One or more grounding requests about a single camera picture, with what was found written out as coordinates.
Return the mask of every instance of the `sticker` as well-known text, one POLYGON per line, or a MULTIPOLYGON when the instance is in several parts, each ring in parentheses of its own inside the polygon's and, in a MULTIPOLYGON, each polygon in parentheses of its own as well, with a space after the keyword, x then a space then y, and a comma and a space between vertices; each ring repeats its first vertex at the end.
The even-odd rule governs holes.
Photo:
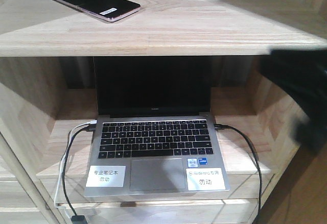
POLYGON ((116 8, 111 8, 111 9, 109 9, 109 10, 106 10, 106 11, 103 11, 103 12, 100 12, 100 14, 101 15, 107 15, 107 14, 109 14, 109 13, 111 13, 111 12, 114 12, 114 11, 116 11, 117 9, 116 8))
POLYGON ((188 166, 192 167, 199 167, 197 159, 188 159, 188 166))
POLYGON ((203 164, 207 165, 208 161, 206 158, 199 158, 199 163, 200 163, 200 165, 203 165, 203 164))
POLYGON ((92 165, 88 173, 87 187, 123 187, 126 166, 92 165))
POLYGON ((221 168, 186 169, 188 189, 195 190, 226 190, 221 168))

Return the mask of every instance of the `charging cable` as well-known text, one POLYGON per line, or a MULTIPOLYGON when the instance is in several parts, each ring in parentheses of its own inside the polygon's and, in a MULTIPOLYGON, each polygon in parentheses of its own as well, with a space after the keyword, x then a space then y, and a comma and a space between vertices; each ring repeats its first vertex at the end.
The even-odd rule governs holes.
POLYGON ((66 216, 69 219, 71 219, 72 223, 74 223, 74 224, 75 223, 82 224, 82 223, 87 223, 87 222, 86 222, 85 216, 79 216, 79 215, 76 214, 76 211, 74 210, 74 208, 72 207, 72 205, 71 205, 71 203, 70 203, 70 201, 68 199, 68 196, 66 194, 65 182, 64 182, 65 168, 66 168, 66 164, 67 164, 67 160, 68 160, 69 150, 70 150, 70 148, 72 146, 74 138, 81 131, 89 131, 89 132, 94 131, 95 127, 96 127, 96 123, 97 123, 96 120, 92 120, 90 122, 82 123, 82 124, 80 124, 78 126, 75 126, 74 128, 72 128, 70 130, 70 132, 68 133, 67 146, 66 146, 66 149, 65 149, 65 152, 64 152, 63 156, 61 157, 60 164, 59 164, 59 175, 58 175, 58 181, 57 181, 57 186, 56 186, 56 191, 55 191, 55 196, 54 196, 53 203, 54 203, 54 207, 57 208, 57 209, 62 209, 65 212, 66 216), (76 130, 77 128, 80 128, 80 127, 83 127, 83 128, 81 128, 78 132, 73 134, 74 130, 76 130), (69 207, 71 208, 71 210, 74 213, 74 216, 72 216, 72 217, 70 217, 70 215, 68 214, 67 209, 66 209, 65 206, 61 206, 61 205, 57 204, 58 191, 59 191, 59 187, 60 187, 61 182, 62 182, 62 185, 63 185, 64 195, 66 197, 67 203, 68 203, 69 207))
POLYGON ((253 154, 254 157, 254 161, 255 161, 255 165, 256 168, 258 169, 258 174, 259 174, 259 182, 260 182, 260 186, 259 186, 259 197, 258 197, 258 213, 256 215, 256 223, 259 223, 259 216, 260 216, 260 210, 261 210, 261 198, 262 198, 262 174, 261 174, 261 170, 260 170, 260 166, 259 166, 259 158, 258 158, 258 154, 255 151, 255 147, 253 145, 253 143, 251 142, 251 140, 241 131, 239 131, 238 129, 232 127, 232 126, 227 126, 227 125, 221 125, 221 124, 215 124, 215 130, 225 130, 225 129, 231 129, 236 131, 237 133, 239 133, 247 142, 249 148, 251 149, 251 152, 253 154))

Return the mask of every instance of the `laptop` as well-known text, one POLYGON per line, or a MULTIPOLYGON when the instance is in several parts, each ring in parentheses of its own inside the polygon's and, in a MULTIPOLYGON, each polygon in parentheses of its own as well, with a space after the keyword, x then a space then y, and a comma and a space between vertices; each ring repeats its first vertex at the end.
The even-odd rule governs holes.
POLYGON ((229 190, 209 57, 94 57, 94 67, 86 197, 229 190))

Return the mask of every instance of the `laptop keyboard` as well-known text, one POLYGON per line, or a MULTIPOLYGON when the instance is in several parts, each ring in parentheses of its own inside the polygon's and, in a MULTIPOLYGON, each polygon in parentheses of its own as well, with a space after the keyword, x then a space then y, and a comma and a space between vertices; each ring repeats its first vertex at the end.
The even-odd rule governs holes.
POLYGON ((206 120, 103 123, 99 159, 213 154, 206 120))

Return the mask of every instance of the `touchpad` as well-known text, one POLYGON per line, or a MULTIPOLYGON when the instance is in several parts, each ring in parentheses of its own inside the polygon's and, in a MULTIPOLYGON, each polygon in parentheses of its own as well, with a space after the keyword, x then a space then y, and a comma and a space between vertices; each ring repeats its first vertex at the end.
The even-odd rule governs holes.
POLYGON ((182 159, 132 160, 131 191, 185 188, 182 159))

